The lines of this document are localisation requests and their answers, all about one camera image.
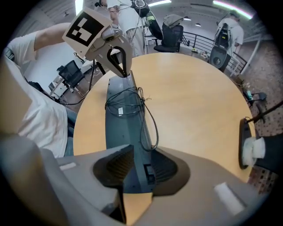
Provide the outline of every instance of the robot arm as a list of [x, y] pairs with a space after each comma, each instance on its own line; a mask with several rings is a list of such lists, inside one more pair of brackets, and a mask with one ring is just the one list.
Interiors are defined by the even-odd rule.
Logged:
[[[116, 75], [126, 78], [132, 66], [132, 48], [122, 36], [122, 31], [111, 25], [112, 21], [89, 8], [83, 9], [63, 35], [81, 58], [97, 60]], [[122, 68], [111, 56], [118, 49], [122, 56]]]

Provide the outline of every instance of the ceiling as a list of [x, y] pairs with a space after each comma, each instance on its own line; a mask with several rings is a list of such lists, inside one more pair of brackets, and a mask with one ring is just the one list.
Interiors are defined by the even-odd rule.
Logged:
[[[94, 6], [97, 0], [84, 0], [84, 6], [100, 11]], [[160, 0], [145, 0], [153, 3]], [[241, 19], [240, 24], [245, 32], [245, 38], [259, 33], [266, 33], [266, 29], [257, 17], [256, 12], [244, 0], [222, 0], [231, 3], [254, 17], [251, 20]], [[198, 17], [207, 20], [219, 21], [227, 11], [215, 7], [212, 0], [172, 0], [171, 4], [155, 6], [155, 8], [166, 8], [168, 12], [182, 16]], [[12, 38], [41, 30], [58, 23], [71, 22], [75, 17], [75, 0], [42, 0], [25, 17], [14, 32]]]

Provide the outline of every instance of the blue jeans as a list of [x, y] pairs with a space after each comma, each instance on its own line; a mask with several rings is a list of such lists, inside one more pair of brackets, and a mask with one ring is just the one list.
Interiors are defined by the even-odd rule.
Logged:
[[64, 156], [73, 156], [73, 137], [77, 114], [69, 108], [66, 108], [66, 112], [68, 118], [68, 139]]

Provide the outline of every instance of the person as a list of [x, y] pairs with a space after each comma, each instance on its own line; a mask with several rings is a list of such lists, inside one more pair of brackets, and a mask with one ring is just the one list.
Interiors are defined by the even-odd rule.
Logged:
[[131, 0], [101, 0], [101, 5], [108, 8], [113, 24], [119, 25], [132, 46], [133, 57], [144, 55], [145, 36], [142, 19], [131, 8]]
[[[33, 140], [39, 148], [51, 150], [56, 158], [73, 155], [73, 127], [76, 113], [54, 102], [28, 84], [20, 69], [24, 63], [36, 60], [39, 49], [63, 42], [62, 36], [69, 25], [69, 23], [57, 24], [15, 38], [7, 45], [1, 59], [3, 61], [1, 63], [7, 66], [10, 72], [5, 76], [12, 76], [31, 99], [31, 105], [25, 113], [18, 134]], [[16, 96], [14, 101], [19, 103], [21, 98]]]
[[224, 72], [225, 68], [227, 67], [231, 57], [233, 56], [233, 53], [236, 51], [236, 48], [243, 44], [244, 30], [239, 25], [239, 21], [240, 16], [238, 13], [236, 11], [231, 11], [229, 18], [224, 18], [218, 23], [218, 33], [225, 23], [228, 25], [231, 32], [230, 47], [227, 49], [227, 57], [223, 66], [219, 69], [222, 72]]

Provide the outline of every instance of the metal railing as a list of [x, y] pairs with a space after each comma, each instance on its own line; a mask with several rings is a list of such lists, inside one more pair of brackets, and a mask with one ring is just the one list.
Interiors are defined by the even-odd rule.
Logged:
[[[202, 35], [184, 31], [182, 44], [211, 54], [211, 50], [214, 46], [214, 40], [204, 37]], [[243, 59], [237, 53], [233, 52], [233, 56], [229, 61], [228, 66], [231, 70], [234, 70], [235, 67], [237, 67], [235, 69], [235, 73], [241, 73], [246, 64], [247, 61], [245, 59]]]

